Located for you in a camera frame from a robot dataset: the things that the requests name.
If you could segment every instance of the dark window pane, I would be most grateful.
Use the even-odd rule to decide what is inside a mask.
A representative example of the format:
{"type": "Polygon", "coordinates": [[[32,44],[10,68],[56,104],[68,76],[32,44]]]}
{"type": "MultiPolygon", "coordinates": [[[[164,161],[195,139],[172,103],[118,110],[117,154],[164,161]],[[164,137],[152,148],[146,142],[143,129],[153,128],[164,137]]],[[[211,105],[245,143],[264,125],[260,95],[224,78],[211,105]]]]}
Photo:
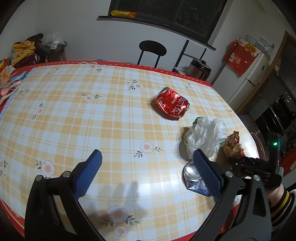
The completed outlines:
{"type": "Polygon", "coordinates": [[[223,0],[185,0],[176,24],[206,37],[223,6],[223,0]]]}
{"type": "Polygon", "coordinates": [[[118,10],[140,12],[173,21],[180,0],[120,0],[118,10]]]}

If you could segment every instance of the silver screw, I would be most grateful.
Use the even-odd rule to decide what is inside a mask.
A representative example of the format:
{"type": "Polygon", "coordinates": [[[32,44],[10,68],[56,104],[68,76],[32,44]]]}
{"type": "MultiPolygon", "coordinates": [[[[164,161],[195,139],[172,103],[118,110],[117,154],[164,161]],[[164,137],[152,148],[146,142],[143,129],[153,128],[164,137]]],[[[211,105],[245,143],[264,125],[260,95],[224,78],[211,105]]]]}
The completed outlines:
{"type": "Polygon", "coordinates": [[[233,173],[230,171],[225,172],[225,175],[230,178],[233,177],[233,173]]]}
{"type": "Polygon", "coordinates": [[[71,172],[65,171],[65,172],[63,172],[62,175],[63,175],[63,177],[69,177],[71,175],[71,172]]]}
{"type": "Polygon", "coordinates": [[[258,175],[254,175],[253,177],[256,181],[260,181],[260,177],[258,175]]]}
{"type": "Polygon", "coordinates": [[[37,181],[37,182],[39,182],[41,179],[42,179],[42,175],[38,175],[37,177],[35,177],[35,180],[37,181]]]}

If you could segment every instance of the white refrigerator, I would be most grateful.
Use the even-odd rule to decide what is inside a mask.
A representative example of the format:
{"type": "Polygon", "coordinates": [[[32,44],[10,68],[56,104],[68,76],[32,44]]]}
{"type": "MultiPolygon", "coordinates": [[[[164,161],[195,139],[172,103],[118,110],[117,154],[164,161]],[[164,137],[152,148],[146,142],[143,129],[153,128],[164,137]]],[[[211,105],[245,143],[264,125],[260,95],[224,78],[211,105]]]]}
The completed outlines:
{"type": "Polygon", "coordinates": [[[268,67],[268,60],[263,53],[258,54],[241,77],[226,65],[214,82],[213,88],[235,111],[260,83],[268,67]]]}

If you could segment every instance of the plaid pattern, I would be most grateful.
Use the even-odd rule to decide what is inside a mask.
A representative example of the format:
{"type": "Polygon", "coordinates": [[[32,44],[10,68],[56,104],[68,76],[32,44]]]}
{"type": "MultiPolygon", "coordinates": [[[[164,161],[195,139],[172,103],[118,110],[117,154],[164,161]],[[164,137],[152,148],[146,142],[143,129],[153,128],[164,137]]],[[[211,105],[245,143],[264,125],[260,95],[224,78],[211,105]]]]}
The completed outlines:
{"type": "Polygon", "coordinates": [[[214,200],[182,183],[181,136],[203,115],[221,119],[227,134],[239,131],[246,155],[258,157],[246,127],[211,87],[119,66],[34,68],[0,114],[0,158],[8,163],[0,197],[25,217],[36,175],[58,177],[99,149],[103,164],[79,202],[106,239],[173,240],[192,233],[214,200]],[[151,108],[165,86],[190,103],[178,121],[151,108]]]}

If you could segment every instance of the wooden stool leg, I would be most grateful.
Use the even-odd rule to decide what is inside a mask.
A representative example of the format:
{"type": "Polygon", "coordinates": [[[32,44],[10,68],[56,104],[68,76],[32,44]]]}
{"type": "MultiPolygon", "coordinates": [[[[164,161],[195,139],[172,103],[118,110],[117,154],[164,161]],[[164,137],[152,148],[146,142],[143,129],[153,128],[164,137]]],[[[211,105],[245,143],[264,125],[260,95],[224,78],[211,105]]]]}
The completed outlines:
{"type": "Polygon", "coordinates": [[[67,61],[65,49],[62,50],[63,61],[67,61]]]}

